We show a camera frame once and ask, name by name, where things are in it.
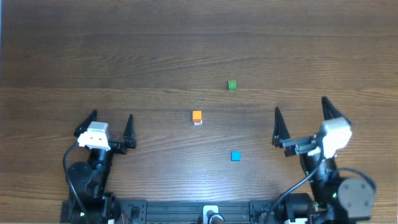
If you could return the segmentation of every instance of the wooden table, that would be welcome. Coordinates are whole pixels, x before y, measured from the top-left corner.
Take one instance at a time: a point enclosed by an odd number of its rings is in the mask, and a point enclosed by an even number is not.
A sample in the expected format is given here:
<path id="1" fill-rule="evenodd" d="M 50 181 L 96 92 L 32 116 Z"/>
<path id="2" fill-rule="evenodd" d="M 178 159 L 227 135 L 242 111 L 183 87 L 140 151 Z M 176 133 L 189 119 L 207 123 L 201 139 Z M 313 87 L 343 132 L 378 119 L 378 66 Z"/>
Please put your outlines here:
<path id="1" fill-rule="evenodd" d="M 118 197 L 276 198 L 303 172 L 271 146 L 274 108 L 292 137 L 308 136 L 323 95 L 354 123 L 338 165 L 378 183 L 374 222 L 397 221 L 398 1 L 3 0 L 2 9 L 0 222 L 59 221 L 63 153 L 92 109 L 115 140 L 134 114 L 137 149 L 114 158 L 108 181 Z"/>

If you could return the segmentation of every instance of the black metal frame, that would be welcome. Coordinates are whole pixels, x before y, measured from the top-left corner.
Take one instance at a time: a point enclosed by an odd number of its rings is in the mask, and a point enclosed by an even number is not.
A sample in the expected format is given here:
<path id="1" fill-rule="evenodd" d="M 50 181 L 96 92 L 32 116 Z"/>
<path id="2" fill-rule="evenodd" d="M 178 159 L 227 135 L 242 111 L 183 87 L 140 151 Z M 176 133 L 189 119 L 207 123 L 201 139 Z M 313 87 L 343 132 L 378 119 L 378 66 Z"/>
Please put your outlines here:
<path id="1" fill-rule="evenodd" d="M 344 117 L 328 100 L 322 98 L 322 108 L 325 119 Z M 94 110 L 75 130 L 75 136 L 87 130 L 92 121 L 96 121 L 97 112 Z M 291 140 L 280 109 L 275 109 L 275 128 L 272 144 L 285 149 L 286 156 L 299 155 L 305 174 L 315 169 L 319 156 L 308 156 L 307 152 L 322 147 L 318 133 L 315 136 L 299 140 Z M 110 219 L 122 223 L 197 223 L 202 224 L 201 215 L 203 206 L 218 205 L 219 213 L 224 216 L 227 223 L 265 223 L 264 213 L 271 207 L 273 201 L 251 202 L 147 202 L 146 200 L 117 199 L 112 193 L 105 193 L 105 185 L 110 172 L 111 161 L 114 154 L 126 154 L 128 148 L 136 147 L 136 138 L 133 127 L 133 117 L 130 115 L 125 131 L 124 142 L 109 141 L 110 151 L 92 149 L 87 162 L 73 164 L 68 173 L 77 194 L 87 209 L 87 218 L 91 223 L 107 223 Z M 323 223 L 335 220 L 341 223 L 354 223 L 358 220 L 369 220 L 370 210 L 363 213 L 353 213 L 352 209 L 344 203 L 357 206 L 358 197 L 349 199 L 336 198 L 337 191 L 355 189 L 358 181 L 342 178 L 334 159 L 324 159 L 321 166 L 310 179 L 313 196 L 308 194 L 289 194 L 283 202 L 271 213 L 271 218 L 266 223 L 280 223 L 284 220 L 294 221 L 296 218 L 308 218 L 308 223 Z M 369 181 L 360 182 L 364 188 L 373 188 Z M 373 195 L 367 195 L 367 202 L 373 202 Z M 68 202 L 63 202 L 60 217 L 61 223 L 85 223 L 81 217 L 81 210 L 76 203 L 76 198 L 70 194 Z"/>

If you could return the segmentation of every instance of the black cable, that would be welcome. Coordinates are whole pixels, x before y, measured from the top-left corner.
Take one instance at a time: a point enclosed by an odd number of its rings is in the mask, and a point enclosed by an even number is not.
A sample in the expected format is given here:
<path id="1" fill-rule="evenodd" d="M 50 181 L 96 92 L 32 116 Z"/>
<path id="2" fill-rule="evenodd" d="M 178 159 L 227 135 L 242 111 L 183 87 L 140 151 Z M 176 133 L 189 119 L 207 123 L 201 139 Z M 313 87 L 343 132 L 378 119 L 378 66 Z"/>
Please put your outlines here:
<path id="1" fill-rule="evenodd" d="M 315 164 L 315 168 L 304 178 L 302 179 L 300 182 L 298 182 L 297 184 L 293 185 L 293 187 L 291 187 L 290 189 L 286 190 L 279 198 L 278 200 L 276 200 L 270 209 L 268 209 L 267 213 L 266 213 L 266 217 L 264 219 L 264 224 L 267 224 L 268 222 L 268 217 L 271 215 L 271 212 L 275 210 L 275 208 L 278 206 L 278 204 L 281 203 L 281 201 L 283 201 L 283 199 L 286 198 L 286 196 L 288 196 L 288 194 L 292 193 L 295 189 L 299 188 L 301 185 L 303 185 L 309 178 L 311 178 L 315 172 L 319 169 L 319 167 L 321 166 L 322 160 L 323 160 L 323 147 L 320 147 L 320 155 L 319 155 L 319 160 L 318 162 Z"/>
<path id="2" fill-rule="evenodd" d="M 76 141 L 72 146 L 70 146 L 70 148 L 68 149 L 68 151 L 67 151 L 67 152 L 65 153 L 65 155 L 63 156 L 63 169 L 65 170 L 65 175 L 66 175 L 66 177 L 67 177 L 67 183 L 68 183 L 68 185 L 69 185 L 69 187 L 70 187 L 70 190 L 72 190 L 73 196 L 75 196 L 75 199 L 76 199 L 77 203 L 79 204 L 81 211 L 82 211 L 83 214 L 84 214 L 84 218 L 85 218 L 85 220 L 86 220 L 86 224 L 89 224 L 90 222 L 88 221 L 86 207 L 83 205 L 83 202 L 81 202 L 79 196 L 77 195 L 76 190 L 75 190 L 75 188 L 74 188 L 72 182 L 70 181 L 70 176 L 69 176 L 69 172 L 68 172 L 67 159 L 68 159 L 69 153 L 70 153 L 74 148 L 76 148 L 76 145 L 77 145 L 77 144 L 78 144 L 78 143 L 77 143 L 77 141 Z"/>
<path id="3" fill-rule="evenodd" d="M 343 171 L 348 171 L 348 172 L 352 172 L 352 173 L 354 173 L 354 174 L 360 175 L 360 176 L 361 176 L 364 180 L 366 180 L 366 182 L 373 188 L 373 190 L 376 191 L 377 186 L 376 186 L 375 181 L 374 181 L 372 178 L 370 178 L 370 176 L 366 175 L 365 173 L 363 173 L 363 172 L 361 172 L 361 171 L 359 171 L 359 170 L 353 169 L 353 168 L 349 168 L 349 167 L 340 167 L 340 168 L 337 168 L 337 169 L 334 171 L 332 177 L 335 177 L 335 176 L 337 175 L 337 173 L 338 173 L 339 171 L 341 171 L 341 170 L 343 170 Z"/>

